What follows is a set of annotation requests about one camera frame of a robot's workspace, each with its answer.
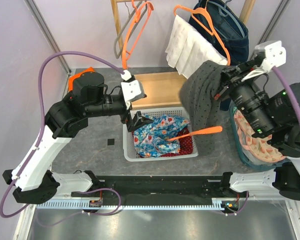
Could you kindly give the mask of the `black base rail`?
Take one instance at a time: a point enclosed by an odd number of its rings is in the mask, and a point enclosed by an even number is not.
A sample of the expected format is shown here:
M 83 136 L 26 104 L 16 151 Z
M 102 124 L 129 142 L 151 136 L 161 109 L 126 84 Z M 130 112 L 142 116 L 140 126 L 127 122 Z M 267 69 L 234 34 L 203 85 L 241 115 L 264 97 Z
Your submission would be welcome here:
M 232 190 L 230 175 L 222 176 L 99 176 L 86 191 L 57 194 L 57 198 L 98 200 L 99 203 L 210 204 L 213 199 L 249 196 Z

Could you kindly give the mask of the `peach floral garment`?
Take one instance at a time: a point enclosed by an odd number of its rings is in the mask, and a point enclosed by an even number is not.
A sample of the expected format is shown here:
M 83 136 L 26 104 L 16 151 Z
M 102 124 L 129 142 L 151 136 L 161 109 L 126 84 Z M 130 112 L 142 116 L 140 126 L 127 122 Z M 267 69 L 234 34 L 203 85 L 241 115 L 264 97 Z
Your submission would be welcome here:
M 252 137 L 255 133 L 254 130 L 236 107 L 234 108 L 233 119 L 243 153 L 253 164 L 270 165 L 286 158 L 277 148 L 267 143 L 272 139 L 272 135 L 265 138 Z

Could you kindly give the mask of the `orange hanger of grey skirt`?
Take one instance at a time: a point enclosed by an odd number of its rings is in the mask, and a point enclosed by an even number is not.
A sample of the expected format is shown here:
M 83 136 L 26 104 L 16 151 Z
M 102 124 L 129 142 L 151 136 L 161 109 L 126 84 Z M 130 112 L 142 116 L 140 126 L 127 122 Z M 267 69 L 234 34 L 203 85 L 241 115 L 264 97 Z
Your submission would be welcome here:
M 223 131 L 223 127 L 222 126 L 213 126 L 213 127 L 208 127 L 208 128 L 203 128 L 200 130 L 196 130 L 193 132 L 189 132 L 188 134 L 184 134 L 181 136 L 176 136 L 173 138 L 168 139 L 168 141 L 172 142 L 175 140 L 179 140 L 185 137 L 192 137 L 192 136 L 196 136 L 196 135 L 209 135 L 209 134 L 217 134 Z

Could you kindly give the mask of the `white pleated skirt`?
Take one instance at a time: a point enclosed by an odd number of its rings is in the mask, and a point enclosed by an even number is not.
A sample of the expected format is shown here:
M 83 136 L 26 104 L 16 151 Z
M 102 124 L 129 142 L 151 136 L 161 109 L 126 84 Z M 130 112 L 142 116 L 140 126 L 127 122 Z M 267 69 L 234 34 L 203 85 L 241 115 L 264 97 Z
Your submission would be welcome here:
M 175 16 L 165 53 L 168 66 L 187 79 L 206 61 L 227 65 L 227 58 L 178 15 Z

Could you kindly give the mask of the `orange hanger of white skirt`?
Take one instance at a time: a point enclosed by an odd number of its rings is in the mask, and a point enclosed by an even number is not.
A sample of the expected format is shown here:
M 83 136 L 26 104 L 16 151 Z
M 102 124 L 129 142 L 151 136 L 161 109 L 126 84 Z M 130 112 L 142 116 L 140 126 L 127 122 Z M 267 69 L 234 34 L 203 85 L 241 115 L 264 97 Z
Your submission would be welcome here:
M 220 44 L 221 48 L 223 49 L 225 55 L 226 55 L 226 58 L 227 58 L 227 65 L 230 66 L 231 65 L 231 56 L 230 56 L 230 53 L 228 51 L 228 49 L 226 48 L 224 42 L 222 41 L 222 39 L 220 38 L 219 34 L 217 33 L 216 29 L 214 28 L 214 24 L 213 24 L 213 21 L 212 21 L 212 18 L 210 16 L 210 14 L 208 13 L 207 9 L 206 8 L 202 8 L 202 7 L 198 7 L 196 9 L 190 9 L 188 7 L 185 7 L 185 6 L 182 6 L 182 5 L 176 5 L 173 9 L 173 13 L 174 15 L 176 16 L 177 15 L 177 9 L 181 9 L 181 10 L 185 10 L 189 13 L 191 13 L 191 17 L 207 32 L 209 33 L 211 36 L 214 36 L 218 43 Z M 209 28 L 207 28 L 202 22 L 200 22 L 196 17 L 195 15 L 202 15 L 207 23 L 208 23 L 208 26 Z

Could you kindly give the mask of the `dark blue denim skirt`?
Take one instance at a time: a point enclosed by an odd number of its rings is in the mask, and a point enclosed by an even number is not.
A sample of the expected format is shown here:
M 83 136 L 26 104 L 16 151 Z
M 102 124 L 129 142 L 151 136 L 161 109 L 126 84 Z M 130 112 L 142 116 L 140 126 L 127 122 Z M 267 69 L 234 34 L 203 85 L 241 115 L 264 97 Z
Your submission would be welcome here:
M 206 8 L 213 27 L 218 33 L 230 55 L 230 64 L 239 65 L 248 60 L 249 57 L 249 31 L 245 24 L 228 7 L 228 1 L 222 0 L 200 0 L 194 7 Z M 192 25 L 212 46 L 224 57 L 226 53 L 215 36 L 210 35 L 200 24 L 207 28 L 209 24 L 201 14 L 195 14 L 189 18 L 188 23 Z

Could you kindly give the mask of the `blue floral skirt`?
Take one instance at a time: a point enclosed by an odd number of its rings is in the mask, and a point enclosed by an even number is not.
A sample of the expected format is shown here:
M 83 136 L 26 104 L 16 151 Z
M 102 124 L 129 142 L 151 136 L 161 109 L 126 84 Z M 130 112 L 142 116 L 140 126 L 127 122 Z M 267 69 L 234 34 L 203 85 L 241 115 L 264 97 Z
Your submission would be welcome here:
M 193 152 L 193 140 L 190 136 L 174 141 L 170 138 L 189 133 L 190 122 L 182 116 L 151 116 L 152 123 L 133 132 L 136 153 L 141 158 L 160 158 L 189 155 Z

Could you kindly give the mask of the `wooden clothes rack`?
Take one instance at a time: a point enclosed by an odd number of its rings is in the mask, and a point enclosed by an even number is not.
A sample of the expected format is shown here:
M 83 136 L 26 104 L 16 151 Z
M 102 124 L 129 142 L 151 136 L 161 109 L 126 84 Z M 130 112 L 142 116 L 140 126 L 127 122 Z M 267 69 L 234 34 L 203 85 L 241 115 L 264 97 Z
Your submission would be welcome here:
M 128 41 L 130 35 L 133 33 L 135 27 L 138 25 L 134 22 L 134 17 L 137 16 L 137 20 L 141 20 L 144 14 L 150 14 L 153 10 L 153 5 L 151 3 L 142 1 L 138 5 L 133 5 L 134 11 L 128 16 L 125 25 L 132 23 L 130 26 L 125 40 L 122 38 L 122 34 L 126 26 L 121 26 L 118 3 L 119 0 L 112 0 L 111 7 L 114 18 L 115 29 L 117 37 L 114 41 L 114 51 L 116 58 L 122 57 L 122 66 L 127 67 L 127 60 L 129 59 L 127 55 L 131 55 L 132 51 L 127 50 Z M 132 103 L 134 110 L 144 110 L 153 108 L 168 108 L 168 107 L 180 107 L 181 102 L 179 99 L 179 91 L 186 78 L 175 72 L 159 72 L 159 73 L 145 73 L 137 74 L 136 78 L 143 84 L 145 93 L 148 94 L 146 98 L 137 100 Z

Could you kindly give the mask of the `small black square marker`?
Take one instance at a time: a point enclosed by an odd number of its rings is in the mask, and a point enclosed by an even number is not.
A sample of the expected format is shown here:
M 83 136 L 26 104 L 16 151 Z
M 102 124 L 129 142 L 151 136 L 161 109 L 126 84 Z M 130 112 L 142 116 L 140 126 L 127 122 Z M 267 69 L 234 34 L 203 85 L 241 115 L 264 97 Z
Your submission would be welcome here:
M 114 146 L 115 145 L 115 139 L 114 138 L 108 138 L 107 139 L 107 145 L 108 146 Z

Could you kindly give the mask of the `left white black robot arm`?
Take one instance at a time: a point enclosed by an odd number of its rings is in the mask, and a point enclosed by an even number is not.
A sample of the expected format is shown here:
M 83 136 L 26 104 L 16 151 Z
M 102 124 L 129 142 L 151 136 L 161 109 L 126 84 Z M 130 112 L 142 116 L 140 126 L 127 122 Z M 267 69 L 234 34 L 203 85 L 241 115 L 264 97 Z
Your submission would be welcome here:
M 107 94 L 108 86 L 102 74 L 84 72 L 72 83 L 65 97 L 53 104 L 44 117 L 43 136 L 24 159 L 25 168 L 5 170 L 3 178 L 15 186 L 13 197 L 21 204 L 43 204 L 55 196 L 96 196 L 100 181 L 90 170 L 81 173 L 60 174 L 49 168 L 59 152 L 89 124 L 89 118 L 120 116 L 129 132 L 148 125 L 152 119 L 140 111 L 131 115 L 131 103 L 146 97 L 143 85 L 131 77 L 123 81 L 118 94 Z

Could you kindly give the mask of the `grey dotted skirt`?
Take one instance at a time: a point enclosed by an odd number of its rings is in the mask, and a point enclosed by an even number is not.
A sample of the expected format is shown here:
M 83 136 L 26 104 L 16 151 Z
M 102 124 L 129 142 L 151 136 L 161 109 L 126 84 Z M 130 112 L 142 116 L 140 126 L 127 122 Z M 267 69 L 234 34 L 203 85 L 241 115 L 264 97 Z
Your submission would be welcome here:
M 221 73 L 226 65 L 205 61 L 182 85 L 179 99 L 189 115 L 194 131 L 220 123 L 220 101 L 214 97 L 221 84 Z

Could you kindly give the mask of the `white plastic laundry basket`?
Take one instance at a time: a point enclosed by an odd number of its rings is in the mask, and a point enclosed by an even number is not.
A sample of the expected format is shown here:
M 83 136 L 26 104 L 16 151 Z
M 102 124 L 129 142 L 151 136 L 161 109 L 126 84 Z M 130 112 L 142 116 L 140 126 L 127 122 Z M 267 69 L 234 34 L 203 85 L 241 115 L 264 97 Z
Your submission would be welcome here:
M 162 107 L 162 108 L 149 108 L 149 109 L 141 109 L 142 115 L 147 115 L 151 117 L 160 117 L 161 115 L 171 115 L 171 116 L 181 116 L 184 118 L 188 118 L 189 115 L 186 110 L 181 106 L 173 106 L 173 107 Z M 193 137 L 191 140 L 182 140 L 181 145 L 185 146 L 185 143 L 189 143 L 190 147 L 186 148 L 186 154 L 181 155 L 168 155 L 165 154 L 161 157 L 141 157 L 135 149 L 134 146 L 134 138 L 131 132 L 128 132 L 126 125 L 122 127 L 123 133 L 123 155 L 124 158 L 129 162 L 148 162 L 148 161 L 165 161 L 165 160 L 176 160 L 176 159 L 185 159 L 185 158 L 194 158 L 198 156 L 198 150 Z

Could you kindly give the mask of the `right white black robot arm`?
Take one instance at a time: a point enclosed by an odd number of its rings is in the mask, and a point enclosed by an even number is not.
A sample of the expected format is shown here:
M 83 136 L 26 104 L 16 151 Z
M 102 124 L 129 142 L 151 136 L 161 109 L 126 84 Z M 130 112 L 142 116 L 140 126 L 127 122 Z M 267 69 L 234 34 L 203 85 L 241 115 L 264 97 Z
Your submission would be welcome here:
M 273 170 L 270 185 L 285 198 L 300 201 L 300 82 L 288 84 L 278 67 L 271 71 L 283 90 L 269 97 L 255 80 L 268 72 L 255 67 L 254 60 L 224 69 L 216 99 L 228 96 L 251 128 L 254 138 L 272 136 L 268 144 L 289 162 Z

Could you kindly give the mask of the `orange cloth on floor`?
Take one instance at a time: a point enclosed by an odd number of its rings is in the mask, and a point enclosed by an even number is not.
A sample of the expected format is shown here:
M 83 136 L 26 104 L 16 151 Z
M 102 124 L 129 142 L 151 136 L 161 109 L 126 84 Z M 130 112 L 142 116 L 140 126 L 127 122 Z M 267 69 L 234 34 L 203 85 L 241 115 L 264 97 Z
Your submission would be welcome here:
M 73 82 L 74 80 L 76 80 L 77 78 L 79 78 L 81 75 L 83 75 L 84 73 L 89 73 L 89 72 L 95 72 L 95 70 L 92 67 L 89 67 L 79 73 L 75 73 L 73 76 L 71 76 L 68 79 L 68 88 L 67 91 L 70 92 L 73 90 Z

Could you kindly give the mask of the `red polka dot skirt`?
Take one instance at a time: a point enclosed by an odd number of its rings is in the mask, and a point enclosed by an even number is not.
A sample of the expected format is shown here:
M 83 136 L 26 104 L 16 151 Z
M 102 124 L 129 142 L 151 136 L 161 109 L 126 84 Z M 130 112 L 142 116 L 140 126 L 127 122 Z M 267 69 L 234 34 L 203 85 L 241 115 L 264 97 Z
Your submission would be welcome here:
M 193 152 L 190 136 L 169 141 L 170 138 L 183 136 L 188 132 L 187 127 L 143 127 L 132 133 L 132 140 L 137 154 L 142 158 L 175 157 Z

